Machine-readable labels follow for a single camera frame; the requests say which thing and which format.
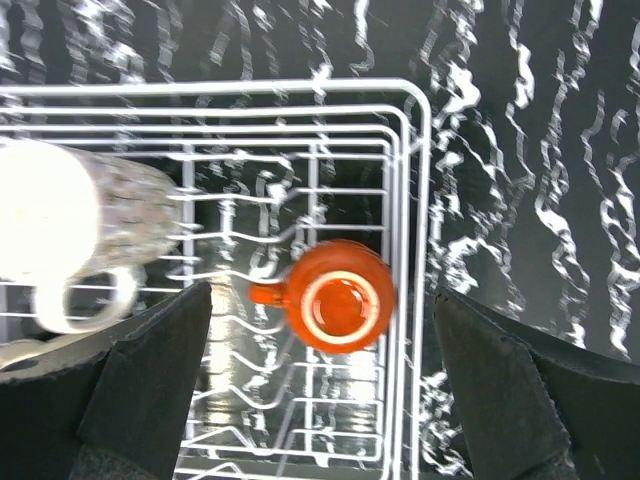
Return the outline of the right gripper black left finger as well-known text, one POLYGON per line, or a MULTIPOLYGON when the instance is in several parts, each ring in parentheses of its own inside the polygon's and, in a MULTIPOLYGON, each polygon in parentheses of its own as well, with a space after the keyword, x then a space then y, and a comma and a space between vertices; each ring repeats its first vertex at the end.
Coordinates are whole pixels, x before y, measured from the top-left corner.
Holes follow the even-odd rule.
POLYGON ((171 478, 211 311, 198 283, 91 334, 3 347, 2 478, 171 478))

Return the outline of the floral iridescent white mug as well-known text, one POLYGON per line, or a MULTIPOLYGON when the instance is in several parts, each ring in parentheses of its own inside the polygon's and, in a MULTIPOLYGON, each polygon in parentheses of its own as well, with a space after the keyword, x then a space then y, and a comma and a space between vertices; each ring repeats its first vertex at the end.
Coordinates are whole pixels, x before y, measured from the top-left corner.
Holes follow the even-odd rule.
POLYGON ((39 326, 84 334, 126 317, 144 266, 169 253, 181 231, 177 186, 142 163, 36 140, 1 144, 1 276, 32 288, 39 326), (73 285, 107 274, 113 291, 75 321, 73 285))

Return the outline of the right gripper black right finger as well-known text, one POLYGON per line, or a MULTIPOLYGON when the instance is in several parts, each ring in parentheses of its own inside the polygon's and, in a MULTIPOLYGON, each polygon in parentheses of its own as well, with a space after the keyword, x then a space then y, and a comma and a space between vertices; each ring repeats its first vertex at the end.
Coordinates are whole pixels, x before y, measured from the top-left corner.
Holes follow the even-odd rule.
POLYGON ((638 365, 444 287, 433 322, 475 478, 638 478, 638 365))

